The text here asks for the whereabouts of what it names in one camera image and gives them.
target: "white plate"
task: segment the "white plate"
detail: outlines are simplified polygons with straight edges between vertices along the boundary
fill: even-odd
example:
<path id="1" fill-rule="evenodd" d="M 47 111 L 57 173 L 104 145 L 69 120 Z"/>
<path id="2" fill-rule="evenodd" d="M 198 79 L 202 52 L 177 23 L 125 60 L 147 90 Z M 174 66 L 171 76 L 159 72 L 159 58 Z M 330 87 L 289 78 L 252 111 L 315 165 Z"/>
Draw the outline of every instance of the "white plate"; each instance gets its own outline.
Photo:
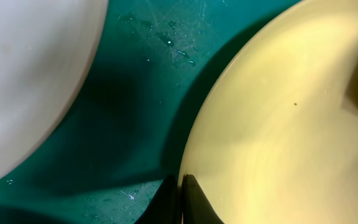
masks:
<path id="1" fill-rule="evenodd" d="M 180 176 L 225 223 L 358 223 L 358 0 L 306 0 L 209 93 Z"/>
<path id="2" fill-rule="evenodd" d="M 0 0 L 0 178 L 62 119 L 92 63 L 108 0 Z"/>

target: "teal surface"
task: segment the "teal surface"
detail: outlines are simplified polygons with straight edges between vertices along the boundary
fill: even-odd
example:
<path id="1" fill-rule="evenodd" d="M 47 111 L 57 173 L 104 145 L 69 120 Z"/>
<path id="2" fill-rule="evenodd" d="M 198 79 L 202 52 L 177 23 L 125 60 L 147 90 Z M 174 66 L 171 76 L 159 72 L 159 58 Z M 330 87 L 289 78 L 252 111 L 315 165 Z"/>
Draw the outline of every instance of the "teal surface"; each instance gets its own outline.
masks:
<path id="1" fill-rule="evenodd" d="M 0 223 L 134 223 L 161 180 L 178 174 L 191 126 L 218 76 L 296 2 L 110 1 L 99 49 L 70 111 L 0 180 Z"/>

